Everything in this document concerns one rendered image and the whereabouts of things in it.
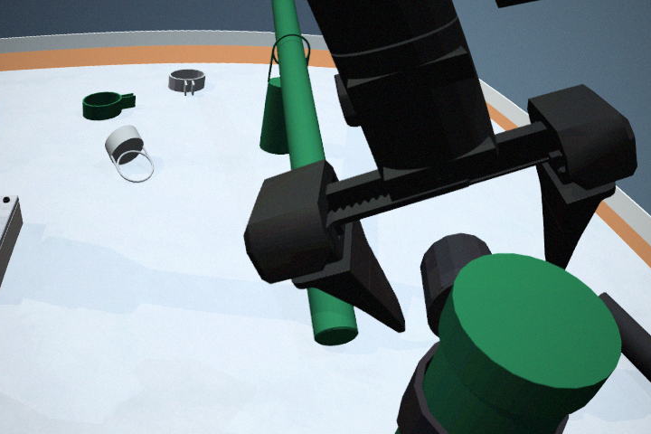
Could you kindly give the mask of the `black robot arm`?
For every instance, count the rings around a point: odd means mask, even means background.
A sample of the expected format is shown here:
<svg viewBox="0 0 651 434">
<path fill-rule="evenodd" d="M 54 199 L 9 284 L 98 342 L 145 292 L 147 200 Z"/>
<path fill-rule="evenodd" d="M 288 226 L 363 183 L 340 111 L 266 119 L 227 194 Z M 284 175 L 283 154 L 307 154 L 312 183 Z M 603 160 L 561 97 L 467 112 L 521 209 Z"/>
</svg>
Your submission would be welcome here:
<svg viewBox="0 0 651 434">
<path fill-rule="evenodd" d="M 332 54 L 371 51 L 432 32 L 457 17 L 452 0 L 307 0 Z M 360 127 L 339 74 L 335 88 L 349 127 Z"/>
</svg>

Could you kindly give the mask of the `long green pipe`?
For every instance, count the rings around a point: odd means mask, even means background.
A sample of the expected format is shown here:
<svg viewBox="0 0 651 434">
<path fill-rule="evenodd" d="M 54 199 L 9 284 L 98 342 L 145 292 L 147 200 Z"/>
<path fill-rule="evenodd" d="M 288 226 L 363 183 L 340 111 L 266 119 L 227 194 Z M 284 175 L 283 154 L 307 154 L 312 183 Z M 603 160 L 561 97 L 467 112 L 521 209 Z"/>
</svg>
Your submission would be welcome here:
<svg viewBox="0 0 651 434">
<path fill-rule="evenodd" d="M 294 0 L 271 1 L 276 40 L 301 35 Z M 326 156 L 302 38 L 280 39 L 277 54 L 291 170 Z M 307 298 L 315 342 L 336 346 L 359 335 L 353 306 L 317 288 L 307 288 Z"/>
</svg>

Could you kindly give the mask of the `green post with round cap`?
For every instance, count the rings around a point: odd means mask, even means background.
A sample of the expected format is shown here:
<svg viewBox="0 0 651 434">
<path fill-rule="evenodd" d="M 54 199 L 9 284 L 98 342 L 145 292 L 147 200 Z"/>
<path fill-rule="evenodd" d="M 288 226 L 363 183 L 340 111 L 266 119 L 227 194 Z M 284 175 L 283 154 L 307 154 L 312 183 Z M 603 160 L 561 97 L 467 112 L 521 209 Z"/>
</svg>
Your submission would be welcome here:
<svg viewBox="0 0 651 434">
<path fill-rule="evenodd" d="M 621 338 L 603 300 L 548 261 L 471 260 L 439 319 L 421 385 L 448 434 L 552 434 L 617 368 Z"/>
</svg>

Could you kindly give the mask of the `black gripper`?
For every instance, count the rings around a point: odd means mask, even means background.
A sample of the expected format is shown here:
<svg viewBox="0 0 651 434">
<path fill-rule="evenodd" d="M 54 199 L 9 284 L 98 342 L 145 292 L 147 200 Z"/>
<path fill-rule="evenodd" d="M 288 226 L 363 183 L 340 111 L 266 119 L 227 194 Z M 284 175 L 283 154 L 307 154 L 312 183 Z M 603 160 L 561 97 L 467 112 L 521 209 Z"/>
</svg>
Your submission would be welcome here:
<svg viewBox="0 0 651 434">
<path fill-rule="evenodd" d="M 628 119 L 583 84 L 528 99 L 531 124 L 494 134 L 458 16 L 331 55 L 377 169 L 339 181 L 324 159 L 265 179 L 246 252 L 262 281 L 317 288 L 398 334 L 403 312 L 361 219 L 535 166 L 545 261 L 566 270 L 599 203 L 637 169 Z"/>
</svg>

